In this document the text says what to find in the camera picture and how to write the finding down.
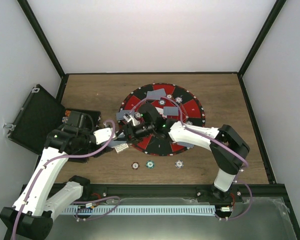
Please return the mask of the blue playing card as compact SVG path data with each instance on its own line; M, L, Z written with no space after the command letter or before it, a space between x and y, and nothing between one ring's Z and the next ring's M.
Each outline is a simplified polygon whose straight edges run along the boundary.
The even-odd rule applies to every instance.
M156 98L161 98L166 96L166 91L164 88L156 89L152 92L152 96Z
M135 111L134 110L120 110L119 112L116 113L116 120L121 121L124 120L125 115L134 115Z

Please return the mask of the brown 100 chip stack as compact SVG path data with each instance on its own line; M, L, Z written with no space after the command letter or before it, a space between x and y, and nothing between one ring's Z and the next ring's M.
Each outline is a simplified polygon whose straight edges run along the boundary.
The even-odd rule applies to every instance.
M134 170L137 170L137 169L140 167L140 165L139 165L138 162L133 162L132 165L131 165L131 167L132 167Z

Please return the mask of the teal chip stack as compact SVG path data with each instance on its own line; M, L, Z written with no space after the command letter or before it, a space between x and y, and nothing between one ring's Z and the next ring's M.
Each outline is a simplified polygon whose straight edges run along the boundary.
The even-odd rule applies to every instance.
M153 169L155 167L155 163L152 160L149 160L149 161L146 162L145 166L148 169Z

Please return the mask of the teal chip seat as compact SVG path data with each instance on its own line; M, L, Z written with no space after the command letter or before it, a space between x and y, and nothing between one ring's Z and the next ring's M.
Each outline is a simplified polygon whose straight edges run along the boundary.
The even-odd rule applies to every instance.
M166 102L165 102L165 100L159 100L158 103L160 106L164 106Z

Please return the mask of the blue orange chip stack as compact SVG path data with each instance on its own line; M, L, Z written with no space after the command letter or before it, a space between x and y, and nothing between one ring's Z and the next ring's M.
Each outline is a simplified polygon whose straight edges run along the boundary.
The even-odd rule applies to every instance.
M183 168L184 167L184 162L182 160L177 160L175 162L175 167L180 169L180 168Z

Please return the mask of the blue card seat ten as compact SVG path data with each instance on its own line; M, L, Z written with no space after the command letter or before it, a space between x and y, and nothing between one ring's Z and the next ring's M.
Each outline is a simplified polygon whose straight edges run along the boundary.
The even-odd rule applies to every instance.
M187 142L177 142L177 144L179 145L179 146L183 146L183 147L186 147L186 148L193 148L194 147L194 145L193 144L191 144L191 143L187 143Z

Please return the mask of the blue white chip seat seven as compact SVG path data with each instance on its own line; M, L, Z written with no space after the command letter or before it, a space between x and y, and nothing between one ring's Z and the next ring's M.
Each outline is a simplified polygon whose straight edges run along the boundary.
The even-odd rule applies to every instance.
M183 99L180 96L175 98L175 102L178 104L181 103L182 101L183 101Z

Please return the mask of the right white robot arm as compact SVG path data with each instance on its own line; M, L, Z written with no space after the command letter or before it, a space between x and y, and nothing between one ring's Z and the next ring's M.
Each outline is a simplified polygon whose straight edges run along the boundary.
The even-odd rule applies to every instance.
M181 118L169 118L160 114L155 106L145 103L136 113L120 110L116 114L124 124L118 132L121 141L140 143L152 136L161 141L198 146L211 151L218 172L211 191L219 202L230 196L230 188L238 173L248 167L246 160L250 147L229 125L220 128L186 124Z

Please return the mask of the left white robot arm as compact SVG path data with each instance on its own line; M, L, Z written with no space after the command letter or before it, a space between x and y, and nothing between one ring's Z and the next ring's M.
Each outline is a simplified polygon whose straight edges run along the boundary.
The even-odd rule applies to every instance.
M77 175L53 196L49 194L69 159L84 159L102 153L115 134L113 120L106 120L104 128L99 129L90 115L72 111L67 122L47 135L41 159L25 189L11 207L4 207L0 212L0 219L10 231L12 240L17 236L44 240L55 219L69 205L94 204L90 180Z

